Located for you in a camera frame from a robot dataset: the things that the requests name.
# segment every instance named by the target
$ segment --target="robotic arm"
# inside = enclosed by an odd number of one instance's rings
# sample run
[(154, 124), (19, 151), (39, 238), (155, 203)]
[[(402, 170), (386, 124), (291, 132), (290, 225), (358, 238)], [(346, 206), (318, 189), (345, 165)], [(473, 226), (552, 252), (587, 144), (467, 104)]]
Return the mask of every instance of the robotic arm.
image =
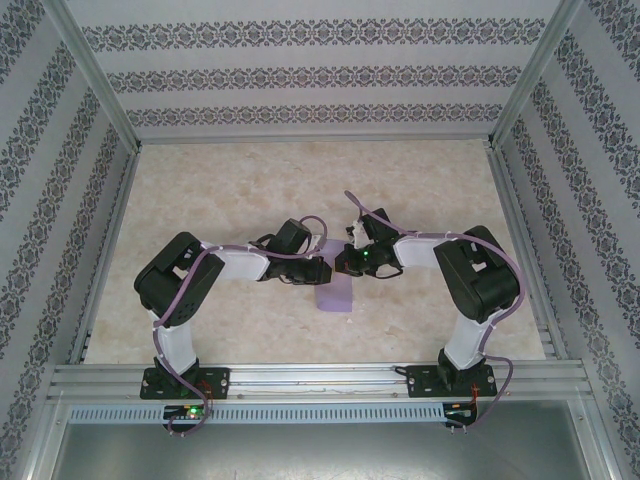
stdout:
[[(164, 380), (174, 388), (179, 387), (169, 371), (170, 365), (188, 383), (196, 384), (199, 365), (188, 321), (216, 281), (266, 281), (279, 278), (294, 285), (329, 283), (331, 267), (322, 257), (306, 258), (297, 255), (305, 242), (309, 249), (312, 242), (309, 229), (302, 223), (289, 219), (276, 235), (265, 235), (245, 248), (222, 247), (206, 255), (173, 312), (162, 326), (157, 327), (159, 351), (162, 353), (154, 358), (154, 363), (165, 377)], [(179, 233), (140, 272), (134, 288), (154, 325), (165, 315), (178, 294), (183, 282), (182, 274), (188, 272), (196, 258), (210, 247), (213, 245), (200, 242), (191, 233)]]
[[(409, 232), (393, 225), (384, 209), (371, 212), (350, 192), (345, 193), (359, 206), (361, 216), (347, 228), (352, 242), (345, 245), (344, 251), (336, 257), (335, 270), (356, 277), (370, 275), (388, 279), (401, 275), (408, 267), (439, 267), (460, 312), (452, 337), (440, 351), (437, 369), (426, 371), (421, 366), (396, 368), (398, 373), (407, 376), (410, 395), (411, 392), (417, 393), (419, 375), (424, 377), (424, 384), (428, 387), (424, 391), (428, 395), (415, 396), (434, 396), (436, 389), (442, 389), (444, 394), (441, 396), (466, 396), (470, 385), (475, 388), (481, 377), (485, 383), (493, 383), (489, 380), (493, 380), (491, 368), (484, 365), (484, 346), (490, 329), (522, 302), (523, 287), (517, 266), (504, 254), (489, 230), (477, 226), (453, 236)], [(326, 239), (326, 224), (322, 224)], [(245, 246), (213, 246), (200, 242), (187, 232), (178, 234), (169, 242), (140, 272), (134, 283), (153, 322), (158, 356), (154, 358), (156, 368), (150, 370), (161, 377), (159, 382), (163, 386), (157, 392), (165, 395), (143, 398), (185, 397), (191, 390), (203, 400), (205, 414), (208, 414), (207, 398), (211, 397), (208, 393), (205, 396), (197, 387), (203, 378), (200, 370), (204, 369), (199, 369), (193, 350), (189, 319), (219, 279), (266, 281), (279, 278), (294, 285), (329, 283), (332, 269), (321, 256), (311, 255), (320, 249), (320, 246), (312, 248), (312, 241), (311, 232), (301, 222), (290, 219), (276, 235), (265, 235)], [(298, 253), (305, 242), (306, 251)], [(388, 267), (394, 272), (380, 275), (380, 269)], [(417, 369), (411, 374), (415, 377), (409, 376), (411, 368)], [(226, 378), (223, 374), (219, 383), (225, 385)], [(173, 389), (169, 397), (164, 385)], [(495, 385), (491, 388), (492, 393), (489, 394), (496, 395)], [(224, 388), (219, 398), (226, 398)], [(188, 433), (197, 430), (203, 421)], [(168, 430), (173, 433), (171, 422)]]
[[(500, 255), (479, 243), (403, 235), (389, 226), (384, 209), (372, 213), (347, 228), (353, 244), (336, 257), (336, 271), (391, 278), (407, 267), (439, 267), (459, 314), (453, 335), (438, 356), (438, 376), (448, 391), (468, 383), (484, 365), (487, 330), (520, 294), (516, 275)], [(465, 235), (502, 250), (486, 227), (474, 227)], [(396, 272), (380, 276), (379, 269), (386, 265)]]

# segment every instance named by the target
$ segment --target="cable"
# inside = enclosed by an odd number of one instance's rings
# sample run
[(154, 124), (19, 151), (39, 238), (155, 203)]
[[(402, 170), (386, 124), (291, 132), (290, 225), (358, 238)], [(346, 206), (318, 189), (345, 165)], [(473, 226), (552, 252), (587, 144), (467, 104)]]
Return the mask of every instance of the cable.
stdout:
[(387, 275), (386, 277), (378, 277), (374, 276), (373, 278), (377, 278), (378, 280), (389, 280), (390, 278), (396, 278), (402, 275), (402, 270), (398, 270), (396, 273), (392, 273), (391, 275)]
[[(202, 263), (202, 261), (204, 260), (204, 258), (207, 255), (209, 255), (209, 254), (211, 254), (211, 253), (213, 253), (215, 251), (218, 251), (218, 250), (237, 250), (237, 251), (242, 251), (242, 252), (256, 253), (258, 255), (264, 255), (265, 257), (274, 257), (274, 258), (282, 258), (282, 259), (307, 258), (307, 257), (309, 257), (311, 255), (314, 255), (314, 254), (318, 253), (320, 250), (322, 250), (324, 245), (327, 243), (327, 236), (328, 236), (328, 233), (329, 233), (329, 229), (327, 227), (326, 222), (324, 220), (322, 220), (320, 217), (316, 216), (316, 215), (307, 215), (307, 216), (305, 216), (305, 217), (300, 219), (300, 223), (303, 223), (306, 220), (316, 220), (317, 222), (319, 222), (320, 225), (322, 225), (322, 235), (320, 236), (320, 239), (318, 240), (318, 243), (316, 244), (316, 246), (314, 248), (312, 248), (310, 251), (305, 252), (303, 254), (298, 254), (297, 253), (297, 254), (293, 254), (293, 255), (284, 255), (284, 254), (280, 254), (280, 253), (268, 252), (266, 250), (261, 250), (261, 249), (256, 248), (256, 247), (242, 246), (242, 245), (214, 245), (212, 247), (205, 248), (202, 252), (200, 252), (200, 254), (196, 258), (196, 260), (193, 262), (193, 265), (191, 265), (191, 268), (189, 269), (189, 272), (187, 273), (187, 275), (182, 280), (182, 283), (180, 284), (180, 288), (178, 289), (178, 293), (176, 293), (176, 296), (173, 297), (173, 300), (169, 304), (169, 308), (167, 308), (167, 310), (164, 312), (164, 314), (162, 315), (162, 317), (160, 319), (158, 319), (155, 322), (153, 322), (153, 344), (156, 347), (156, 351), (158, 352), (158, 358), (160, 360), (162, 360), (161, 363), (162, 363), (163, 367), (180, 384), (182, 384), (188, 390), (190, 390), (193, 393), (195, 393), (198, 396), (198, 398), (200, 398), (200, 400), (202, 400), (202, 405), (204, 407), (204, 412), (202, 414), (202, 418), (200, 419), (200, 421), (197, 424), (195, 424), (192, 428), (187, 430), (186, 432), (180, 432), (179, 435), (181, 437), (186, 437), (188, 435), (192, 435), (193, 433), (197, 432), (200, 428), (202, 428), (202, 426), (206, 422), (207, 418), (209, 418), (209, 416), (211, 415), (211, 406), (209, 405), (209, 400), (207, 399), (207, 397), (200, 390), (198, 390), (196, 387), (194, 387), (189, 382), (184, 380), (180, 376), (180, 374), (178, 372), (176, 372), (176, 370), (171, 366), (171, 364), (165, 359), (164, 351), (162, 350), (162, 345), (160, 345), (158, 329), (160, 327), (163, 327), (164, 324), (167, 323), (167, 320), (169, 320), (169, 318), (173, 314), (174, 310), (176, 309), (176, 307), (180, 303), (180, 300), (182, 300), (182, 297), (184, 296), (184, 293), (187, 291), (187, 288), (189, 287), (189, 284), (191, 283), (191, 280), (193, 279), (193, 277), (194, 277), (194, 275), (196, 273), (196, 270), (198, 269), (198, 266), (200, 265), (200, 263)], [(173, 422), (174, 422), (175, 418), (176, 418), (176, 416), (172, 416), (169, 419), (169, 423), (167, 424), (167, 430), (169, 431), (170, 435), (174, 435), (174, 434), (178, 433), (175, 430), (173, 430), (173, 428), (172, 428), (172, 425), (173, 425)]]
[(489, 414), (494, 409), (494, 407), (498, 403), (498, 400), (500, 400), (500, 398), (502, 397), (504, 392), (507, 390), (507, 387), (509, 386), (509, 382), (511, 382), (511, 378), (513, 377), (513, 362), (510, 359), (506, 358), (506, 357), (498, 357), (498, 356), (485, 354), (484, 353), (484, 347), (487, 344), (487, 341), (489, 340), (489, 336), (491, 335), (491, 332), (493, 332), (493, 330), (495, 329), (496, 325), (498, 323), (500, 323), (502, 320), (504, 320), (505, 318), (507, 318), (509, 315), (511, 315), (513, 312), (515, 312), (518, 308), (520, 308), (520, 305), (522, 305), (522, 303), (524, 302), (524, 299), (525, 299), (526, 294), (527, 294), (526, 293), (527, 292), (527, 284), (526, 284), (526, 279), (525, 279), (524, 275), (522, 274), (522, 271), (520, 270), (520, 267), (518, 267), (516, 262), (514, 262), (511, 259), (511, 257), (509, 257), (509, 255), (507, 255), (505, 252), (500, 250), (495, 245), (493, 245), (493, 244), (491, 244), (491, 243), (489, 243), (489, 242), (487, 242), (485, 240), (482, 240), (481, 238), (473, 237), (471, 235), (466, 235), (466, 234), (463, 234), (463, 233), (451, 233), (451, 232), (447, 232), (447, 233), (423, 233), (423, 232), (405, 230), (404, 228), (399, 227), (398, 225), (395, 225), (394, 223), (392, 223), (392, 222), (390, 222), (388, 220), (385, 220), (384, 218), (380, 217), (379, 215), (376, 215), (375, 213), (373, 213), (367, 207), (362, 205), (362, 203), (360, 203), (360, 200), (358, 200), (358, 198), (353, 193), (351, 193), (349, 190), (345, 190), (344, 194), (347, 196), (347, 198), (349, 200), (351, 200), (358, 207), (361, 216), (362, 216), (362, 212), (365, 212), (368, 215), (370, 215), (371, 217), (375, 218), (380, 223), (386, 225), (387, 227), (393, 228), (398, 233), (401, 233), (403, 235), (407, 235), (409, 237), (416, 237), (416, 238), (429, 238), (429, 239), (434, 239), (434, 240), (439, 240), (439, 239), (451, 239), (451, 240), (461, 239), (461, 240), (467, 240), (469, 242), (477, 243), (479, 245), (482, 245), (483, 247), (485, 247), (485, 248), (491, 250), (492, 252), (494, 252), (496, 255), (500, 256), (500, 258), (502, 258), (507, 263), (507, 265), (509, 265), (509, 268), (511, 269), (513, 274), (516, 276), (516, 278), (518, 280), (518, 283), (520, 285), (520, 292), (519, 292), (518, 298), (511, 305), (511, 307), (509, 307), (507, 310), (502, 312), (500, 315), (498, 315), (496, 318), (494, 318), (491, 321), (491, 325), (486, 329), (484, 335), (482, 336), (482, 339), (480, 340), (480, 345), (478, 346), (478, 351), (481, 352), (482, 355), (485, 358), (487, 358), (489, 360), (506, 362), (508, 364), (508, 366), (509, 366), (509, 373), (507, 374), (507, 378), (505, 379), (504, 383), (502, 384), (502, 387), (498, 391), (498, 394), (495, 396), (493, 401), (489, 404), (489, 406), (487, 407), (485, 412), (473, 423), (473, 426), (476, 426), (479, 423), (482, 423), (481, 420), (484, 421), (484, 418), (487, 416), (487, 414)]
[(266, 235), (263, 235), (258, 240), (256, 240), (255, 243), (259, 243), (260, 245), (262, 245), (264, 242), (266, 242), (267, 240), (271, 240), (274, 237), (275, 235), (273, 233), (267, 233)]

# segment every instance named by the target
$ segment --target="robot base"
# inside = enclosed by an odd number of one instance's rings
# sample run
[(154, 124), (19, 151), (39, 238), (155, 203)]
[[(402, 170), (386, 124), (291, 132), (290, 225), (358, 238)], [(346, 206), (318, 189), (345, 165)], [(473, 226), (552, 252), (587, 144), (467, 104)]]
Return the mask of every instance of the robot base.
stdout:
[(406, 377), (410, 398), (495, 397), (498, 394), (493, 369), (480, 365), (474, 375), (458, 379), (450, 389), (442, 381), (438, 365), (410, 365), (397, 367), (396, 373)]
[[(197, 399), (195, 393), (187, 389), (165, 370), (154, 358), (155, 367), (144, 371), (140, 398), (142, 400), (190, 400)], [(199, 362), (182, 374), (182, 378), (194, 385), (210, 400), (225, 400), (229, 391), (229, 377), (231, 370), (228, 368), (202, 367)]]

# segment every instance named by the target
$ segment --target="patterned wallpaper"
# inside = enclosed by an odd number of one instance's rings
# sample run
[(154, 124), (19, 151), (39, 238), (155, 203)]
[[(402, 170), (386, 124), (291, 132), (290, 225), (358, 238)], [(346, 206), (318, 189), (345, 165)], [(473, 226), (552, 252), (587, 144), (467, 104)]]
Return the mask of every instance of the patterned wallpaper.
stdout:
[(488, 134), (558, 0), (68, 3), (144, 141)]
[(623, 478), (640, 478), (638, 31), (632, 2), (585, 2), (501, 146)]
[(0, 2), (0, 479), (68, 359), (131, 158), (36, 0)]

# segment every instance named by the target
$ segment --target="black bracket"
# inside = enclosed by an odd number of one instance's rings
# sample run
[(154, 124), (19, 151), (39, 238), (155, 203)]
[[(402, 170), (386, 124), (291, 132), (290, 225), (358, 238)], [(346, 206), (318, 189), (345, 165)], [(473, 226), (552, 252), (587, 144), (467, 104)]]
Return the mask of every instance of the black bracket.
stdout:
[[(464, 232), (502, 250), (481, 225)], [(449, 293), (460, 312), (482, 324), (499, 308), (506, 309), (520, 294), (518, 278), (495, 252), (467, 240), (444, 242), (433, 249)]]
[(482, 365), (476, 375), (460, 380), (448, 389), (438, 374), (438, 365), (396, 367), (395, 372), (406, 378), (410, 398), (495, 397), (498, 394), (493, 368)]
[[(162, 317), (182, 286), (182, 278), (174, 269), (188, 271), (203, 250), (200, 241), (189, 232), (176, 235), (133, 283), (142, 306)], [(177, 327), (193, 317), (223, 268), (224, 262), (217, 255), (207, 255), (164, 326)]]
[[(193, 400), (198, 396), (170, 378), (160, 366), (144, 371), (140, 398), (142, 400)], [(223, 367), (198, 367), (182, 377), (200, 390), (209, 400), (225, 400), (229, 392), (231, 370)]]

